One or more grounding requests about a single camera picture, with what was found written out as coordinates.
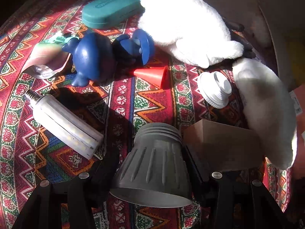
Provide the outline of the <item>grey metal lamp shade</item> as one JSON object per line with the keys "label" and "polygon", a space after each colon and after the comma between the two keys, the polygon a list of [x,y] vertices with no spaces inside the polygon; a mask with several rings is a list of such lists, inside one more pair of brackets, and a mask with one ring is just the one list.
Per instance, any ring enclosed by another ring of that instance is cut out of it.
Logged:
{"label": "grey metal lamp shade", "polygon": [[110,194],[129,203],[178,208],[190,205],[180,132],[167,123],[148,123],[135,135],[132,151],[116,173]]}

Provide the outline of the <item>white LED corn bulb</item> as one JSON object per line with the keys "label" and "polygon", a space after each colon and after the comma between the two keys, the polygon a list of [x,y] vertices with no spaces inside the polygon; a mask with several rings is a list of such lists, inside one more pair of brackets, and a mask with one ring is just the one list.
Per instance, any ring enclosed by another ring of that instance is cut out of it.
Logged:
{"label": "white LED corn bulb", "polygon": [[103,135],[81,120],[52,95],[33,90],[25,93],[35,121],[75,152],[90,160],[103,141]]}

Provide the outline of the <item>blue cartoon figurine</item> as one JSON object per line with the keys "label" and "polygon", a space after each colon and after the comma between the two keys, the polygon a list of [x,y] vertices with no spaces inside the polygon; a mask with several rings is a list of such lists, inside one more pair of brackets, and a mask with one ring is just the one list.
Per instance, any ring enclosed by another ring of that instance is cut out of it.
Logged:
{"label": "blue cartoon figurine", "polygon": [[98,33],[89,33],[81,39],[73,37],[62,50],[72,55],[76,69],[71,85],[85,87],[90,81],[103,84],[111,80],[117,64],[146,65],[155,53],[155,45],[148,33],[138,29],[132,36],[122,34],[113,42]]}

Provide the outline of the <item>brown cardboard box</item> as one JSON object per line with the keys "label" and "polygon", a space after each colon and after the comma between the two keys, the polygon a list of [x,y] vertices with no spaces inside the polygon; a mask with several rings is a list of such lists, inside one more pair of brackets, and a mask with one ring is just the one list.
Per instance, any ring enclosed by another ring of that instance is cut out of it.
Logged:
{"label": "brown cardboard box", "polygon": [[259,138],[252,130],[202,119],[184,129],[183,135],[201,173],[246,170],[264,162]]}

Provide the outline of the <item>patterned red tablecloth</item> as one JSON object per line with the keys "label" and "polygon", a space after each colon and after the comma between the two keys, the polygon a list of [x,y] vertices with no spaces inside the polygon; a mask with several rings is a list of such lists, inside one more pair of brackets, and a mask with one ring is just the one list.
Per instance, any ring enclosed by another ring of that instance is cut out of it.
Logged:
{"label": "patterned red tablecloth", "polygon": [[[69,181],[87,171],[105,154],[104,146],[120,150],[120,163],[132,150],[137,130],[146,123],[169,123],[179,130],[208,119],[247,128],[242,103],[232,72],[220,67],[230,81],[233,94],[229,106],[216,112],[205,106],[195,81],[203,72],[188,67],[157,49],[151,66],[168,66],[169,90],[161,90],[139,77],[104,86],[74,88],[75,73],[37,80],[21,69],[35,44],[58,31],[82,38],[91,32],[81,22],[81,12],[93,0],[30,0],[1,25],[1,228],[12,228],[35,186],[47,178],[51,182]],[[107,133],[101,150],[86,160],[49,133],[33,118],[25,93],[32,88],[51,92],[76,115],[102,133]],[[260,168],[241,171],[241,178],[258,177],[285,210],[290,199],[290,173],[275,169],[266,160]],[[209,208],[194,201],[183,208],[148,208],[108,195],[101,207],[93,209],[96,228],[208,228]]]}

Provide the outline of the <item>orange cardboard box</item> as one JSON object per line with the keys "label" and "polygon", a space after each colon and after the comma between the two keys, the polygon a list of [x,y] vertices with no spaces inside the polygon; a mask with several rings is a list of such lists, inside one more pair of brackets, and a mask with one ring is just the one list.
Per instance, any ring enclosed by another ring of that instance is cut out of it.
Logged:
{"label": "orange cardboard box", "polygon": [[304,178],[305,173],[305,148],[304,148],[304,131],[305,131],[305,88],[304,84],[290,92],[294,102],[294,108],[297,120],[297,154],[292,166],[293,176],[295,179]]}

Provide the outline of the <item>white threaded cap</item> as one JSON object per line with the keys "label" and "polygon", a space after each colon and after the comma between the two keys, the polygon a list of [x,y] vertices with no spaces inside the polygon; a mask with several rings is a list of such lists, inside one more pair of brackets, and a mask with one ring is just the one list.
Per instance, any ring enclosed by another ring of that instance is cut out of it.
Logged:
{"label": "white threaded cap", "polygon": [[205,101],[217,109],[226,107],[232,94],[231,83],[219,72],[203,72],[198,76],[197,86]]}

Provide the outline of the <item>red plastic cone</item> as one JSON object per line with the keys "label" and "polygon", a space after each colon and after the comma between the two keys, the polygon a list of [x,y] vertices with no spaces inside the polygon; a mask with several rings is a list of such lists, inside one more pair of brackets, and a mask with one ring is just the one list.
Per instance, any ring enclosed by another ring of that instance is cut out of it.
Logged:
{"label": "red plastic cone", "polygon": [[132,73],[135,77],[139,77],[157,88],[164,88],[168,67],[140,68],[134,70]]}

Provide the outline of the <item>pink foil pouch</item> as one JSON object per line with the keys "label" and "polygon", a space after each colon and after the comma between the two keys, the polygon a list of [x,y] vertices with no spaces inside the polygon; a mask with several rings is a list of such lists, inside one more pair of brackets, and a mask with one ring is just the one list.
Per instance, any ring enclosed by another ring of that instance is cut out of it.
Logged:
{"label": "pink foil pouch", "polygon": [[49,79],[64,70],[71,54],[62,46],[73,37],[58,31],[49,39],[37,43],[22,67],[21,72],[36,79]]}

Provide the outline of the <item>white plush toy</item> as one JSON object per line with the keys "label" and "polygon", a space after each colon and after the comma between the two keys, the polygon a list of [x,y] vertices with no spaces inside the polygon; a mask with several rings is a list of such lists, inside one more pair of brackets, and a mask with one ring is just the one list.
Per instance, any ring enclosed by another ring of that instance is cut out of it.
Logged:
{"label": "white plush toy", "polygon": [[203,0],[140,0],[138,27],[183,63],[206,69],[232,60],[232,73],[248,125],[277,168],[290,168],[297,155],[297,123],[292,97],[266,65],[243,56],[220,14]]}

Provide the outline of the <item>teal glasses case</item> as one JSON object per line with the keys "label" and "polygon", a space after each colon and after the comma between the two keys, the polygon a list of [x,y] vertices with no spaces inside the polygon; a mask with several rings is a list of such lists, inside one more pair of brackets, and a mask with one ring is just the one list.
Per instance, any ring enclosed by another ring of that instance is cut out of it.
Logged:
{"label": "teal glasses case", "polygon": [[143,10],[141,0],[94,0],[83,7],[82,22],[90,28],[104,29],[117,26]]}

